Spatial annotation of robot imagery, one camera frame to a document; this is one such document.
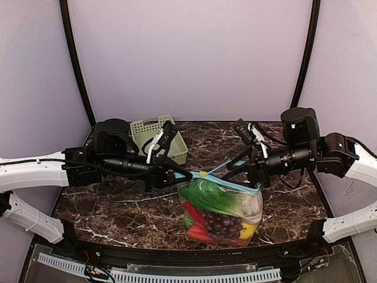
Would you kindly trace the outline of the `green bok choy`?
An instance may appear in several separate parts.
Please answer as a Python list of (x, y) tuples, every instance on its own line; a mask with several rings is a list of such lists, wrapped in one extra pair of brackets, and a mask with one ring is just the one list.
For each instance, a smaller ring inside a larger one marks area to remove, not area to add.
[(209, 180), (196, 179), (179, 186), (178, 192), (195, 208), (221, 215), (243, 217), (238, 191), (222, 187)]

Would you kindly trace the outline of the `white garlic bulb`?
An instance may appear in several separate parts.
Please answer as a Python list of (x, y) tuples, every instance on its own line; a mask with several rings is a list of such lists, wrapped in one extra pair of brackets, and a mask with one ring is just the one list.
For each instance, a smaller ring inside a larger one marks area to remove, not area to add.
[(263, 214), (263, 199), (260, 193), (258, 194), (241, 194), (241, 212), (243, 217), (250, 223), (259, 222)]

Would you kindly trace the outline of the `long red chili pepper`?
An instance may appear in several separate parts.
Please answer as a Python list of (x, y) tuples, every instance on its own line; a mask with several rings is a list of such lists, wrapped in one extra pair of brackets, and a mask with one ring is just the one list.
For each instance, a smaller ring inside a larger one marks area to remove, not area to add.
[(189, 201), (183, 202), (181, 206), (189, 214), (194, 223), (204, 227), (205, 218)]

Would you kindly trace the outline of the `clear zip top bag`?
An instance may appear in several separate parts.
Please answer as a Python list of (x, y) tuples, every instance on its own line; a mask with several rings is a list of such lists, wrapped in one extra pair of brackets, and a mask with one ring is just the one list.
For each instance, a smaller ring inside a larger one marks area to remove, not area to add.
[(251, 185), (241, 177), (223, 180), (226, 164), (193, 178), (175, 174), (178, 196), (184, 209), (183, 225), (187, 238), (199, 242), (246, 247), (263, 216), (261, 184)]

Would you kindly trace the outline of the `orange red chili pepper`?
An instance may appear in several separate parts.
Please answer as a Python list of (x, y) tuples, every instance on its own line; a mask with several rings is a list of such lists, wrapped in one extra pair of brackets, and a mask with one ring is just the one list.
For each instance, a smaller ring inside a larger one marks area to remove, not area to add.
[(186, 235), (198, 241), (210, 242), (212, 238), (208, 235), (208, 232), (200, 225), (193, 224), (186, 230)]

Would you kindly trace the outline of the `dark red grapes bunch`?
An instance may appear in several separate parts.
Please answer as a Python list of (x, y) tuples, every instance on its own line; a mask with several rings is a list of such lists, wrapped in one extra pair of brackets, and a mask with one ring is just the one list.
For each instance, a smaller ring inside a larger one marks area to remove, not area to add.
[(205, 228), (212, 238), (240, 238), (243, 229), (242, 218), (209, 212), (204, 219)]

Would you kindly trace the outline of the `yellow lemon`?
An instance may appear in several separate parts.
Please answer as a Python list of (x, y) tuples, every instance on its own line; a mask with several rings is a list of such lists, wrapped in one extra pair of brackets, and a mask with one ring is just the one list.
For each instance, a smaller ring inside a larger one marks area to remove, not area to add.
[(248, 239), (252, 238), (256, 229), (257, 229), (257, 225), (243, 222), (242, 223), (242, 229), (240, 231), (239, 239), (248, 240)]

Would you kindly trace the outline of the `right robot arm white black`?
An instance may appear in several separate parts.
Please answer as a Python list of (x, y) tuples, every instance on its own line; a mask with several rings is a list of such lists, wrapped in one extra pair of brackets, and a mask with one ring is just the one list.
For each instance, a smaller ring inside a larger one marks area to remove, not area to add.
[(238, 119), (234, 130), (249, 148), (226, 165), (224, 179), (245, 172), (251, 186), (269, 187), (272, 176), (307, 169), (376, 186), (376, 155), (359, 140), (340, 133), (320, 136), (312, 108), (288, 109), (280, 119), (284, 143), (273, 150), (266, 148), (265, 134), (255, 124)]

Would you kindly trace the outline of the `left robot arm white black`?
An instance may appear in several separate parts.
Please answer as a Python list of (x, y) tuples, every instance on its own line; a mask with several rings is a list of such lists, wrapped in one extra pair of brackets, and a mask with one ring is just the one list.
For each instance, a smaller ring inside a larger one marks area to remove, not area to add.
[(53, 218), (23, 201), (17, 189), (79, 187), (100, 183), (108, 175), (144, 182), (146, 191), (188, 182), (193, 175), (168, 157), (175, 124), (166, 121), (150, 140), (146, 156), (130, 137), (130, 124), (108, 119), (92, 129), (92, 141), (53, 154), (1, 159), (1, 219), (33, 232), (55, 245), (76, 241), (74, 225)]

